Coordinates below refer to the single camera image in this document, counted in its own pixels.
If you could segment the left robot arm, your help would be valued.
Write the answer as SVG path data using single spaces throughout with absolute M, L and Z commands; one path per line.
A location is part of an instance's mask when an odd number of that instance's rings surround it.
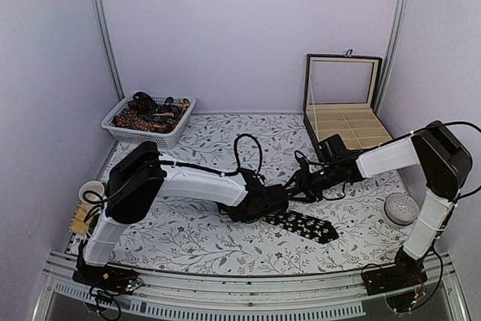
M 109 266 L 108 259 L 123 232 L 145 218 L 158 196 L 210 201 L 242 223 L 283 213 L 289 205 L 282 185 L 265 185 L 253 170 L 220 171 L 167 159 L 155 143 L 145 141 L 112 168 L 104 190 L 80 191 L 80 200 L 92 207 L 86 215 L 92 222 L 80 244 L 75 282 L 133 290 L 138 273 Z

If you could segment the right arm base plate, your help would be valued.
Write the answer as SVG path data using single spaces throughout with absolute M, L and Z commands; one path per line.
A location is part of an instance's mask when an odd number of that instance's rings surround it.
M 423 269 L 410 274 L 399 271 L 394 265 L 383 268 L 374 263 L 369 263 L 361 269 L 361 278 L 368 295 L 421 286 L 428 280 Z

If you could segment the black floral tie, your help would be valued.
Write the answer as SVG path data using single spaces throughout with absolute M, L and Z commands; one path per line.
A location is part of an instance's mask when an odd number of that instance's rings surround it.
M 329 221 L 293 210 L 272 214 L 263 217 L 262 220 L 318 244 L 328 244 L 339 238 L 339 234 Z

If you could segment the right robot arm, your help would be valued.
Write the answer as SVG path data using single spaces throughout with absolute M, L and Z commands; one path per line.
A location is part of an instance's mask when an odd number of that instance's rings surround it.
M 400 247 L 390 268 L 363 273 L 366 287 L 374 292 L 413 286 L 426 280 L 423 261 L 452 215 L 473 160 L 466 147 L 439 120 L 366 150 L 349 150 L 338 134 L 319 142 L 317 171 L 303 153 L 295 152 L 299 169 L 285 188 L 292 200 L 313 203 L 338 184 L 354 184 L 389 171 L 418 165 L 426 180 L 422 208 L 409 238 Z

